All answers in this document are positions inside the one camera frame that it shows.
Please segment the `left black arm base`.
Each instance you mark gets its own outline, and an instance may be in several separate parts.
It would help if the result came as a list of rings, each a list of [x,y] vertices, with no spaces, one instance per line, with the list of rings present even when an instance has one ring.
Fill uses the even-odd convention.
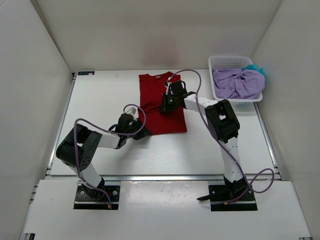
[[[105,184],[104,191],[108,194],[110,201],[103,192],[79,183],[73,208],[75,210],[118,210],[121,186],[119,184]]]

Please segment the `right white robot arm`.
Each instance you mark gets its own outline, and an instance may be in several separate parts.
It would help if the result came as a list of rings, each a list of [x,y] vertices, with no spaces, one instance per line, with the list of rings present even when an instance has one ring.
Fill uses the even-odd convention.
[[[226,99],[221,101],[211,100],[197,96],[194,91],[187,91],[182,80],[164,84],[166,90],[162,94],[160,112],[170,113],[179,108],[192,110],[200,114],[209,133],[220,145],[224,164],[224,179],[226,183],[224,193],[230,200],[238,199],[242,193],[242,186],[237,183],[242,180],[238,151],[238,135],[240,123],[236,114]]]

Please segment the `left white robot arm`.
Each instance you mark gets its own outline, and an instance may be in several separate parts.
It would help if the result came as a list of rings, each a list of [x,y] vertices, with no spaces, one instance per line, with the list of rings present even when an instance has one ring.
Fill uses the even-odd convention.
[[[55,155],[77,174],[82,185],[87,188],[87,194],[93,200],[100,200],[105,194],[105,182],[92,164],[97,149],[118,150],[128,139],[138,141],[151,134],[132,113],[121,114],[118,122],[104,133],[77,123],[59,144]]]

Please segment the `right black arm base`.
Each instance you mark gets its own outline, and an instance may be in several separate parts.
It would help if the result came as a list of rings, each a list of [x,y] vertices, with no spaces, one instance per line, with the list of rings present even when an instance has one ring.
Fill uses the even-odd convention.
[[[248,212],[257,211],[254,193],[247,187],[232,192],[226,185],[209,185],[208,194],[197,198],[209,201],[212,212]]]

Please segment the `lilac t shirt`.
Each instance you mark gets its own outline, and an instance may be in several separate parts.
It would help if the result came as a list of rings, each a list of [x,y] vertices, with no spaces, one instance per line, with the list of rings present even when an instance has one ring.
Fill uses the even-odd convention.
[[[265,88],[265,77],[254,69],[216,68],[212,70],[216,97],[220,99],[256,99]]]

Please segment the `red t shirt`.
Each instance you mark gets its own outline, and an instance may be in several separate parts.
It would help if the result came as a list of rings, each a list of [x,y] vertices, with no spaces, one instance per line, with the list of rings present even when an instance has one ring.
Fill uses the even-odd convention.
[[[168,71],[159,75],[140,74],[138,77],[140,107],[143,109],[143,112],[139,111],[138,114],[142,122],[146,119],[145,127],[151,134],[186,133],[187,126],[182,107],[173,112],[160,112],[163,94],[166,92],[166,80],[173,77],[170,82],[174,83],[179,81],[181,76]]]

